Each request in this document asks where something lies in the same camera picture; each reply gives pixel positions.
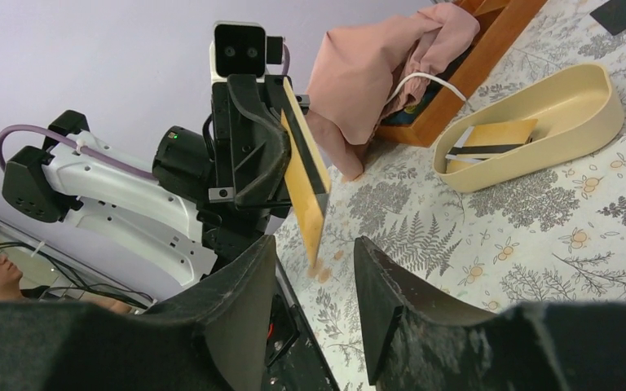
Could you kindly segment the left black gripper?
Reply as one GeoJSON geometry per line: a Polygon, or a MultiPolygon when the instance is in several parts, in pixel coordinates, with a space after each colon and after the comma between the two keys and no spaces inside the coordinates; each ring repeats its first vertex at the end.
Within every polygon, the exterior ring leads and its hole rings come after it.
{"type": "Polygon", "coordinates": [[[210,176],[200,183],[203,222],[258,221],[311,212],[310,99],[288,77],[233,74],[212,86],[210,176]]]}

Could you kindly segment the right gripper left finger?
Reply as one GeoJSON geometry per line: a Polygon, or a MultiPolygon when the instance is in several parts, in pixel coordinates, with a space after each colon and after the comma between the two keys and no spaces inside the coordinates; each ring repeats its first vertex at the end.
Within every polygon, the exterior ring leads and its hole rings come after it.
{"type": "Polygon", "coordinates": [[[258,390],[276,241],[140,315],[80,301],[0,303],[0,390],[258,390]]]}

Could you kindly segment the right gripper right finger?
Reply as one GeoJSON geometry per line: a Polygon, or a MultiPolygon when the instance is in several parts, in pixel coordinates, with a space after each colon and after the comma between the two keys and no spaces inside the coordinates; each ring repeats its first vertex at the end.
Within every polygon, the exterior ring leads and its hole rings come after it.
{"type": "Polygon", "coordinates": [[[626,302],[494,314],[354,245],[368,382],[378,390],[626,390],[626,302]]]}

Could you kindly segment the gold striped credit card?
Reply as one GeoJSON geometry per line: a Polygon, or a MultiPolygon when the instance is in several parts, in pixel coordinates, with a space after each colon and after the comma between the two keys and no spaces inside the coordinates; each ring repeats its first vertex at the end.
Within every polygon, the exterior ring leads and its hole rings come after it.
{"type": "Polygon", "coordinates": [[[472,125],[476,127],[472,134],[475,139],[472,138],[470,142],[488,146],[491,153],[485,156],[481,155],[481,159],[472,161],[446,159],[446,173],[455,173],[528,144],[532,140],[532,133],[538,121],[538,119],[526,119],[472,125]]]}

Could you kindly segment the black credit card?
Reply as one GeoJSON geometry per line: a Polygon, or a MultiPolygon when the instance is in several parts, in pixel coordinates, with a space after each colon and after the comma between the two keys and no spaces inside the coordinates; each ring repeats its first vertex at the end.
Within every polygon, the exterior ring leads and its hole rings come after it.
{"type": "Polygon", "coordinates": [[[626,0],[607,1],[591,11],[590,15],[612,36],[626,30],[626,0]]]}

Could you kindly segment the grey striped credit card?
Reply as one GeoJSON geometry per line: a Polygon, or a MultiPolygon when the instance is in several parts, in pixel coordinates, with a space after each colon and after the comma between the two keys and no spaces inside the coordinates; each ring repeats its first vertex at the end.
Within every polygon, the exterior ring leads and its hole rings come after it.
{"type": "Polygon", "coordinates": [[[475,143],[470,142],[473,138],[472,134],[475,132],[475,126],[469,126],[464,133],[457,139],[455,144],[448,150],[446,159],[447,160],[463,160],[463,161],[472,161],[476,159],[481,159],[481,155],[490,154],[490,150],[488,146],[485,145],[477,145],[475,143]]]}

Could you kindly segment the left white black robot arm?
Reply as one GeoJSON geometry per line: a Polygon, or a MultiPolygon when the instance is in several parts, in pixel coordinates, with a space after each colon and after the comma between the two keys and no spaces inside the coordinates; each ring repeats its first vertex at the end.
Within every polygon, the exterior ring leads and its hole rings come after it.
{"type": "Polygon", "coordinates": [[[326,193],[309,107],[286,76],[229,76],[213,84],[201,132],[171,127],[150,164],[97,138],[73,110],[46,128],[12,125],[0,133],[2,196],[32,219],[100,233],[186,288],[302,202],[295,169],[313,199],[326,193]]]}

